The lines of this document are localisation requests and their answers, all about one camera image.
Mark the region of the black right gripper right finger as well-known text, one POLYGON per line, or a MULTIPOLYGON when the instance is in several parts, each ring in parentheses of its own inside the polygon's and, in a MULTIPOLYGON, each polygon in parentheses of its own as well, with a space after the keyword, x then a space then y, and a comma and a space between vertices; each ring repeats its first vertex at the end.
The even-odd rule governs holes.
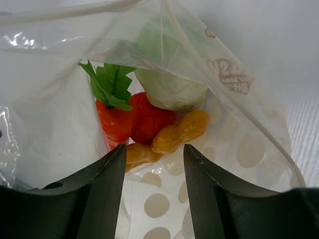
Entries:
POLYGON ((316 239, 318 188, 276 192, 251 184, 184 146, 184 169, 197 239, 316 239))

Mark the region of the clear zip top bag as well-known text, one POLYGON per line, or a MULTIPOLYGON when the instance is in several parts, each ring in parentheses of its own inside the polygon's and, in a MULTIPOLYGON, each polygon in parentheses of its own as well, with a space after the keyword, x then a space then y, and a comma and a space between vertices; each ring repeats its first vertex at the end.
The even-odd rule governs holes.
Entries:
POLYGON ((0 236, 275 239, 305 186, 284 114, 175 0, 0 14, 0 236))

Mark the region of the orange fake fruit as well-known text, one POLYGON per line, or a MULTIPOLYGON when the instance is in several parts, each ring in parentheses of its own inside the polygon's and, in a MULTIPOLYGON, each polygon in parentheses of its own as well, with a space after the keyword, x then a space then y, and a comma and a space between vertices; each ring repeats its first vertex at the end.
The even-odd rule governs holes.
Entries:
POLYGON ((183 143, 199 138, 206 132, 209 120, 206 111, 192 110, 177 124, 162 128, 150 145, 137 142, 127 145, 125 172, 142 164, 155 163, 163 156, 176 152, 183 143))

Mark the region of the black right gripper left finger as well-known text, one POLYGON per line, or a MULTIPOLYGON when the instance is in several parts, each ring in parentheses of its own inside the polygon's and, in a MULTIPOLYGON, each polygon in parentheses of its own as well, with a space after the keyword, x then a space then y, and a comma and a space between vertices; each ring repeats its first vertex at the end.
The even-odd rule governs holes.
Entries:
POLYGON ((42 189, 0 189, 3 239, 113 239, 124 174, 123 145, 42 189))

